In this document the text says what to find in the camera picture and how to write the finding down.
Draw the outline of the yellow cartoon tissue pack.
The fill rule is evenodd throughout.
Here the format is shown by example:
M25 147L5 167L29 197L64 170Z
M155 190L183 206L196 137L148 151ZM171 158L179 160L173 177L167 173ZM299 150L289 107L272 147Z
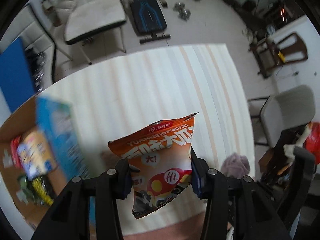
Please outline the yellow cartoon tissue pack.
M29 180L47 175L57 168L57 163L44 133L31 130L20 142L18 154Z

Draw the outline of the orange snack bag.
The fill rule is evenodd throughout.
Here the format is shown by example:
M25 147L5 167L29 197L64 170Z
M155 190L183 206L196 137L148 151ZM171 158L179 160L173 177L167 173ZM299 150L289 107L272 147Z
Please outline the orange snack bag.
M191 183L191 141L195 114L154 122L109 141L113 154L132 166L132 213L145 217L176 198Z

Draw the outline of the red printed snack bag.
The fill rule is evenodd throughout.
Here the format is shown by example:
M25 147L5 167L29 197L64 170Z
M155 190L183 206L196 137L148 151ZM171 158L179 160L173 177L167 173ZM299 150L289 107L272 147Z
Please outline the red printed snack bag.
M11 149L11 158L12 158L12 162L14 164L14 166L18 169L22 169L22 164L21 164L21 161L20 161L20 157L19 157L19 154L18 154L18 146L21 142L21 136L17 136L15 137L14 139L11 140L10 142L10 149Z

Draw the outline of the purple cloth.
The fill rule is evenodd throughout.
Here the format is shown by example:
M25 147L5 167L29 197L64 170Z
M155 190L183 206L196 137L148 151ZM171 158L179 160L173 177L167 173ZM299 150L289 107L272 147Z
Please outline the purple cloth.
M241 179L250 172L249 161L246 156L233 153L225 159L220 171L229 178Z

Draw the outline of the grey plastic chair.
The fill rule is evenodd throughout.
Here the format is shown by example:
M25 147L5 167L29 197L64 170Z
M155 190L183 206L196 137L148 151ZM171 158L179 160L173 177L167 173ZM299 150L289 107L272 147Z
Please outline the grey plastic chair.
M263 101L258 115L266 142L255 142L255 145L273 148L284 130L306 125L316 114L316 104L313 90L307 85L286 90L267 97L248 99L248 102Z

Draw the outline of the brown cardboard box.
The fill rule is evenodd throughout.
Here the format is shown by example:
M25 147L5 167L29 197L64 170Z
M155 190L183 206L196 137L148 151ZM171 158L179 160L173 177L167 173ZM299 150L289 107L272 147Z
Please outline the brown cardboard box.
M1 178L32 228L74 176L91 178L71 104L31 97L1 126Z

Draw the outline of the dark wooden chair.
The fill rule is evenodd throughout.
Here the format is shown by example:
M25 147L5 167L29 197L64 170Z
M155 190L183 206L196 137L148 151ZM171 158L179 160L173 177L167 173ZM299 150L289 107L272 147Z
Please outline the dark wooden chair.
M269 78L275 69L308 60L308 49L304 40L293 32L278 42L265 38L255 45L250 45L258 67L258 75Z

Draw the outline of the striped cream tablecloth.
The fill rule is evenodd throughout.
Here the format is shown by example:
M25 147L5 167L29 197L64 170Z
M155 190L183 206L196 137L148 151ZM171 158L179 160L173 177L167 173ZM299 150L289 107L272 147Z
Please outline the striped cream tablecloth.
M115 57L75 72L36 97L70 107L92 176L117 162L110 141L154 122L195 114L192 147L210 167L231 154L254 167L247 100L224 44L193 44Z

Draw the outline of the blue foam board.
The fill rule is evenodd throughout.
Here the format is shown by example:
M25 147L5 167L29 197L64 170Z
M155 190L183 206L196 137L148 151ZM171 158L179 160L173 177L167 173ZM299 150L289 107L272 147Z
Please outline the blue foam board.
M12 113L36 94L21 38L1 54L1 90Z

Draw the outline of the chrome dumbbell pair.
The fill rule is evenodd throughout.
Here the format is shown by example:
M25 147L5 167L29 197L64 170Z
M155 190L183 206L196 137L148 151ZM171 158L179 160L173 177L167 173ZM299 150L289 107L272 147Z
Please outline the chrome dumbbell pair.
M186 9L185 4L182 2L176 2L173 10L178 12L178 17L184 21L188 21L191 16L190 10Z

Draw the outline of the white quilted sofa chair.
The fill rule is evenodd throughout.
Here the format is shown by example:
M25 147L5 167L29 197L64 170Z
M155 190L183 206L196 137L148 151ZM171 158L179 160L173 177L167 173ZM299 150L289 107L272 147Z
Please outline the white quilted sofa chair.
M23 7L4 33L1 38L1 52L4 52L17 38L22 40L25 50L33 48L37 53L45 53L46 62L43 67L44 76L42 78L42 85L45 89L55 83L57 52L61 52L71 61L73 59L56 45L50 33L37 18L30 4Z

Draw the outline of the white padded chair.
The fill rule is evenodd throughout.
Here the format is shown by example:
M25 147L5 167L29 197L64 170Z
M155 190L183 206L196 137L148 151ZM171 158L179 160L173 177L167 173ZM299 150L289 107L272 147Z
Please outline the white padded chair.
M120 0L95 0L77 7L67 19L64 39L67 45L77 44L88 64L92 64L82 48L94 35L120 29L122 52L126 53L123 25L127 22L126 9Z

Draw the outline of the black blue weight bench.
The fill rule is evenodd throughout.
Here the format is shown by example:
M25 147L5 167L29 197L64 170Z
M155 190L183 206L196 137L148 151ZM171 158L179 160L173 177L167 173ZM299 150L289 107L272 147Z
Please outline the black blue weight bench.
M152 41L167 40L170 34L165 34L167 23L157 0L133 0L130 9L140 44Z

